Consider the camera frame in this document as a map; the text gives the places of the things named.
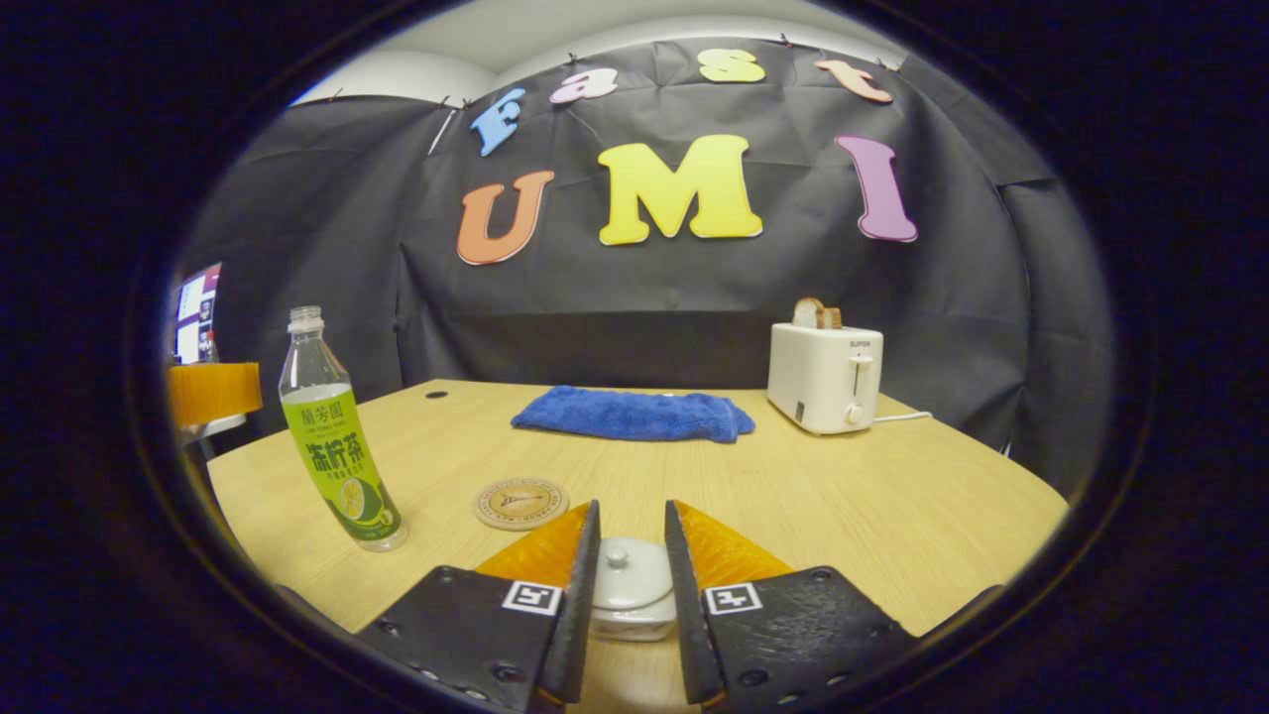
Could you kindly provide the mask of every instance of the foam letter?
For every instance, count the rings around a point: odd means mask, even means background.
[[[638,202],[664,235],[675,235],[698,195],[697,216],[689,227],[700,237],[741,237],[763,232],[763,219],[749,209],[740,155],[749,142],[725,133],[692,142],[678,171],[670,170],[646,143],[614,146],[599,155],[612,176],[608,224],[600,228],[604,245],[642,242],[648,226],[638,219]]]
[[[916,240],[916,224],[904,213],[895,167],[890,160],[895,150],[879,141],[862,136],[839,136],[838,146],[850,152],[864,191],[864,214],[859,230],[868,237],[907,242]]]
[[[864,81],[872,79],[871,74],[863,70],[857,70],[841,60],[821,60],[816,62],[815,66],[821,70],[829,70],[834,79],[841,82],[841,86],[845,86],[864,99],[872,99],[873,101],[881,101],[882,104],[895,99],[888,91],[882,91],[881,89],[877,89]]]
[[[515,202],[515,221],[501,237],[489,236],[489,213],[494,199],[503,193],[503,184],[477,188],[463,197],[463,219],[458,224],[458,256],[472,265],[506,260],[529,243],[538,224],[542,188],[555,178],[555,171],[533,171],[515,179],[511,185],[520,191]]]
[[[567,104],[570,101],[576,101],[585,96],[586,99],[594,99],[595,96],[603,96],[617,89],[617,70],[603,67],[599,70],[590,70],[589,72],[581,72],[580,75],[572,75],[571,77],[563,80],[563,86],[557,89],[555,94],[551,95],[552,104]]]
[[[755,63],[758,57],[744,49],[706,49],[697,60],[709,81],[759,81],[766,76],[766,70]]]
[[[483,142],[480,150],[481,156],[489,156],[490,151],[497,148],[499,143],[506,141],[506,137],[515,132],[515,124],[508,122],[520,115],[520,105],[515,103],[520,96],[524,96],[523,89],[508,91],[506,96],[494,101],[492,107],[472,122],[472,128],[480,132],[480,138]]]

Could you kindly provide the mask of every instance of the round coaster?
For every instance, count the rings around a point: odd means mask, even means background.
[[[528,531],[563,514],[569,495],[542,479],[506,479],[485,488],[472,507],[487,526]]]

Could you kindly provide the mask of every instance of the blue towel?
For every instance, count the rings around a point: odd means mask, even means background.
[[[549,430],[628,441],[708,439],[735,444],[754,431],[731,399],[689,394],[660,397],[556,387],[511,420],[513,427]]]

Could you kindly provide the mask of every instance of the lemon image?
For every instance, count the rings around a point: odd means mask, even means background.
[[[378,521],[382,506],[383,503],[379,501],[379,495],[374,491],[374,487],[355,477],[350,477],[339,490],[339,505],[336,509],[349,521],[362,524]]]
[[[365,490],[360,479],[348,479],[339,490],[339,511],[353,521],[360,520],[365,511]]]

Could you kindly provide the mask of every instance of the letter m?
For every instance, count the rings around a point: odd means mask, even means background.
[[[749,209],[740,155],[749,148],[744,137],[702,136],[692,142],[679,170],[666,166],[646,143],[624,143],[599,155],[612,178],[608,224],[600,228],[604,245],[642,242],[648,224],[638,217],[638,202],[647,207],[662,235],[679,232],[692,197],[699,197],[689,227],[700,237],[742,237],[763,232],[763,219]]]

